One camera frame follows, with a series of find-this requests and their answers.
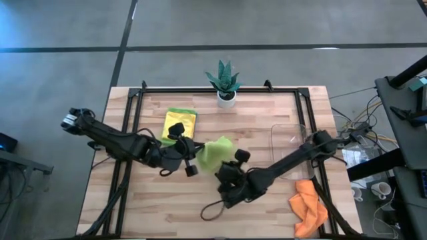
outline succulent plant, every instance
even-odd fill
[[[237,82],[239,73],[236,73],[232,77],[232,64],[228,61],[227,65],[224,66],[222,61],[218,63],[218,78],[212,76],[212,74],[206,72],[209,82],[212,84],[222,97],[237,91],[242,85]]]

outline concrete floor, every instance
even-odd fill
[[[130,5],[131,0],[0,0],[0,48],[118,47]],[[149,0],[138,3],[127,45],[426,42],[427,18],[416,0]],[[208,85],[203,72],[215,71],[223,59],[232,61],[246,85],[265,79],[274,85],[326,85],[335,96],[374,86],[375,78],[399,73],[426,50],[131,52],[118,85]],[[93,151],[86,138],[67,134],[59,124],[70,107],[88,107],[102,117],[116,59],[116,52],[0,53],[0,132],[19,140],[18,154],[55,166],[51,176],[32,178],[16,239],[74,235]],[[369,90],[331,103],[355,117],[375,94]],[[377,133],[393,137],[383,109],[375,115]],[[370,223],[362,225],[373,234]]]

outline potted plant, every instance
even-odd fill
[[[232,64],[228,61],[227,65],[224,66],[220,60],[218,64],[218,78],[208,72],[206,72],[206,75],[213,88],[218,91],[218,106],[223,108],[233,107],[236,102],[236,91],[242,84],[237,82],[239,73],[236,73],[232,77]]]

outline orange cloth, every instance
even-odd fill
[[[292,211],[302,219],[302,223],[295,224],[295,237],[310,237],[326,221],[328,210],[319,202],[311,180],[297,181],[296,191],[289,199]]]

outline wooden tabletop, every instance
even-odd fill
[[[128,89],[111,89],[105,124],[121,129]],[[336,136],[326,87],[309,89],[318,129],[325,129],[333,137]],[[277,159],[277,154],[275,159],[272,154],[272,145],[275,145],[275,140],[272,141],[274,125],[281,124],[282,127],[292,129],[299,124],[295,98],[291,93],[239,93],[236,105],[231,109],[218,108],[215,93],[146,93],[138,128],[150,128],[160,138],[169,107],[197,111],[195,141],[215,141],[226,136],[236,147],[248,150],[252,155],[248,164],[245,164],[246,169],[267,167]],[[303,108],[308,122],[305,104]],[[131,111],[129,132],[133,114],[134,109]],[[277,131],[273,131],[273,137],[278,136],[275,133]],[[292,150],[292,147],[295,149],[296,146],[289,145],[287,151]],[[105,152],[96,153],[94,164],[106,157]],[[91,172],[77,233],[87,230],[105,207],[113,166],[114,160],[109,160]],[[346,167],[334,159],[326,161],[325,166],[332,201],[346,221],[361,232]],[[216,190],[218,185],[218,180],[212,174],[204,173],[200,168],[199,175],[186,177],[182,164],[169,177],[160,177],[159,169],[134,162],[122,237],[294,236],[294,225],[300,222],[288,203],[288,199],[296,194],[294,181],[277,178],[264,196],[252,203],[240,203],[226,209],[219,219],[205,222],[200,219],[200,211],[207,204],[220,200]],[[216,214],[220,207],[212,207],[206,215]],[[113,213],[112,231],[115,228],[115,216]]]

